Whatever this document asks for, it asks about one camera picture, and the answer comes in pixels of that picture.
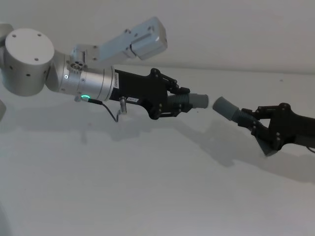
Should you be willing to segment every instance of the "black cable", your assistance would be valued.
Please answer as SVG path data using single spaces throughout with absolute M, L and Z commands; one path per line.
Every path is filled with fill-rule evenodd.
M 118 120 L 119 120 L 119 112 L 117 113 L 117 116 L 116 118 L 114 117 L 113 113 L 110 111 L 110 109 L 102 102 L 102 101 L 99 101 L 99 100 L 96 100 L 96 99 L 91 99 L 89 98 L 88 100 L 86 100 L 87 102 L 90 102 L 90 103 L 94 103 L 94 104 L 97 104 L 97 105 L 102 105 L 103 107 L 106 108 L 106 110 L 109 112 L 109 114 L 112 116 L 113 120 L 118 123 Z
M 116 118 L 114 117 L 113 113 L 110 111 L 110 109 L 104 104 L 102 103 L 103 107 L 105 107 L 107 109 L 107 111 L 109 112 L 109 114 L 112 116 L 113 120 L 118 123 L 119 120 L 119 113 L 117 113 Z
M 315 153 L 315 150 L 312 150 L 310 147 L 306 147 L 308 149 L 308 151 Z

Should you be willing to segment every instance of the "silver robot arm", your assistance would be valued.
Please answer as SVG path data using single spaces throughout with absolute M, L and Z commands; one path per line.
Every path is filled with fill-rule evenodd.
M 151 58 L 166 48 L 165 28 L 156 17 L 103 45 L 77 45 L 71 55 L 56 51 L 41 32 L 0 24 L 3 84 L 16 95 L 35 95 L 46 85 L 51 91 L 74 95 L 76 101 L 105 108 L 103 101 L 119 101 L 119 114 L 126 113 L 126 103 L 136 104 L 144 107 L 151 119 L 208 107 L 208 96 L 191 94 L 155 68 L 148 76 L 140 76 L 113 67 L 126 59 Z
M 112 65 L 135 57 L 145 60 L 166 48 L 165 28 L 156 17 L 103 45 L 77 45 L 71 55 L 56 51 L 41 32 L 0 24 L 3 84 L 20 96 L 35 95 L 46 84 L 54 92 L 106 101 L 118 86 Z

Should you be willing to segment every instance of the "white wall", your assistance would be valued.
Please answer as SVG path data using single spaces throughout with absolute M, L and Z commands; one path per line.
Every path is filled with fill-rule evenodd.
M 148 74 L 148 67 L 119 69 Z M 288 102 L 315 117 L 314 76 L 162 69 L 192 92 L 240 107 Z M 315 155 L 264 159 L 254 138 L 211 109 L 119 124 L 99 106 L 44 89 L 0 87 L 1 235 L 300 236 L 315 232 Z M 115 110 L 118 104 L 108 103 Z
M 0 20 L 70 53 L 157 16 L 169 48 L 132 63 L 315 73 L 314 9 L 314 0 L 2 0 Z

